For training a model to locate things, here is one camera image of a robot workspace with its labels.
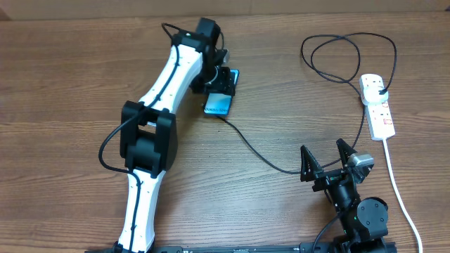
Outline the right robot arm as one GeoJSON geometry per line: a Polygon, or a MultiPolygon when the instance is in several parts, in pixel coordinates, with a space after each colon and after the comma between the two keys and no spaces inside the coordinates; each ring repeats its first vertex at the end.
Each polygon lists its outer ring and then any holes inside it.
{"type": "Polygon", "coordinates": [[[300,244],[301,252],[396,252],[394,243],[386,243],[388,206],[379,197],[361,199],[357,185],[374,166],[371,154],[358,152],[341,138],[336,141],[342,167],[324,171],[311,151],[301,147],[302,182],[313,182],[314,192],[323,191],[333,204],[336,217],[319,232],[313,242],[300,244]],[[344,234],[321,244],[321,236],[340,221],[344,234]]]}

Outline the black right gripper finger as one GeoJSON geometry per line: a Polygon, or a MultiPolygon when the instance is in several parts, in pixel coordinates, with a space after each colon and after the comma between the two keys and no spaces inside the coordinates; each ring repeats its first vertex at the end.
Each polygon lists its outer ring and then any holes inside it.
{"type": "Polygon", "coordinates": [[[345,166],[348,163],[350,156],[356,153],[356,150],[341,138],[336,140],[336,144],[340,154],[341,163],[345,166]]]}
{"type": "Polygon", "coordinates": [[[301,182],[315,181],[320,173],[323,173],[323,167],[318,163],[310,150],[303,145],[301,151],[301,182]]]}

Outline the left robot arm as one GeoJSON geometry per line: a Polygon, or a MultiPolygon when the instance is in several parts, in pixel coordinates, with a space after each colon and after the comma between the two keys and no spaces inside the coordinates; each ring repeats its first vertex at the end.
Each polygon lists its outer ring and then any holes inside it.
{"type": "Polygon", "coordinates": [[[239,71],[227,67],[229,50],[217,47],[220,26],[201,18],[195,31],[177,29],[169,35],[170,55],[154,85],[137,102],[127,101],[120,135],[122,172],[129,180],[124,227],[112,252],[150,252],[155,242],[155,211],[162,179],[178,150],[176,112],[188,90],[204,94],[204,112],[229,113],[239,71]]]}

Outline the blue Galaxy smartphone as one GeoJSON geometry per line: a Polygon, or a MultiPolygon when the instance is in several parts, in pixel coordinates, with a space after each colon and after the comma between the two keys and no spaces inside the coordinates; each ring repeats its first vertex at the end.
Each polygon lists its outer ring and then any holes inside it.
{"type": "Polygon", "coordinates": [[[204,105],[204,113],[210,116],[227,116],[233,96],[222,93],[210,93],[204,105]]]}

